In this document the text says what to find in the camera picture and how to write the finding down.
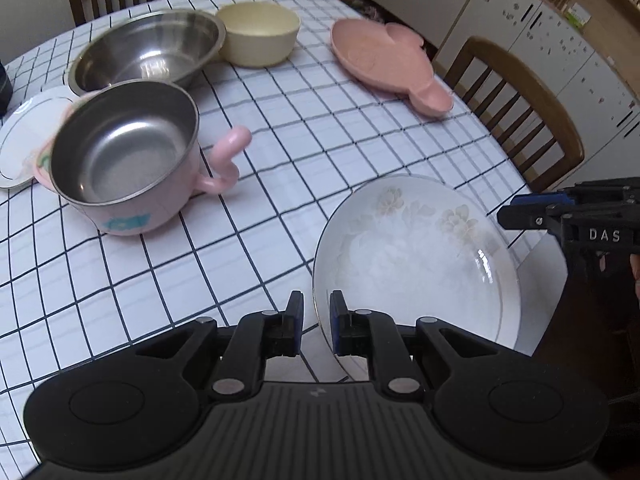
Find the pink plate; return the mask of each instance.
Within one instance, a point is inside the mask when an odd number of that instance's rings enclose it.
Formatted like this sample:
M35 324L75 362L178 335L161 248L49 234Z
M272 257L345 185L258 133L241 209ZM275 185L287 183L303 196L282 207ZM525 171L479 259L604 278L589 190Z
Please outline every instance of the pink plate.
M453 97L433 76L424 40L399 23L338 20L331 29L334 54L363 83L389 92L409 94L421 114L442 117Z

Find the person's hand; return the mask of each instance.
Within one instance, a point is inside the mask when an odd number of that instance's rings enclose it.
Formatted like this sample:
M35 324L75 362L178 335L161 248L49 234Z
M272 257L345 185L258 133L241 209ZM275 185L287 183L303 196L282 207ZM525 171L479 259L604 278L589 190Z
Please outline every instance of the person's hand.
M640 254L632 254L629 258L631 262L631 271L634 274L634 280L636 280L636 296L640 300Z

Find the sticker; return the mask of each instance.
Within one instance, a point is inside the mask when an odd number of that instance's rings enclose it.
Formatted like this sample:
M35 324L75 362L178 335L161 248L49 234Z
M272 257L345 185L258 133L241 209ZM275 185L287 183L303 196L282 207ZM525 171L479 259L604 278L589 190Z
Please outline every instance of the sticker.
M103 224L103 227L110 231L131 231L132 229L144 227L148 224L150 218L151 213L128 218L111 218Z

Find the floral plate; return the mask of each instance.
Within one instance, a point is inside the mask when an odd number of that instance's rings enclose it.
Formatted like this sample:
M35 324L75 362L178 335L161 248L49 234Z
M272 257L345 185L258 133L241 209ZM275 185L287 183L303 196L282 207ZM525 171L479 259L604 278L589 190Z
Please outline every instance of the floral plate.
M69 105L78 96L56 86L23 102L0 128L0 189L21 186L33 178L33 161L55 135Z
M468 198L419 176L377 179L342 202L320 237L313 288L327 341L337 289L350 310L412 326L434 316L508 348L520 327L516 269L494 224ZM367 380L364 359L339 359Z

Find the pink handle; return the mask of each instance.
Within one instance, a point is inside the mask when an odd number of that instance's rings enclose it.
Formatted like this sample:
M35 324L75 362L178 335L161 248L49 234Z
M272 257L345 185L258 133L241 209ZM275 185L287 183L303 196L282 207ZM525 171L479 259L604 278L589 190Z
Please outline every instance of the pink handle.
M453 108L453 96L435 78L422 88L409 92L409 101L421 114L440 118Z
M219 174L211 178L198 174L194 188L205 193L220 194L235 186L240 176L238 167L231 161L251 142L251 132L244 126L235 126L213 146L209 153L209 165Z

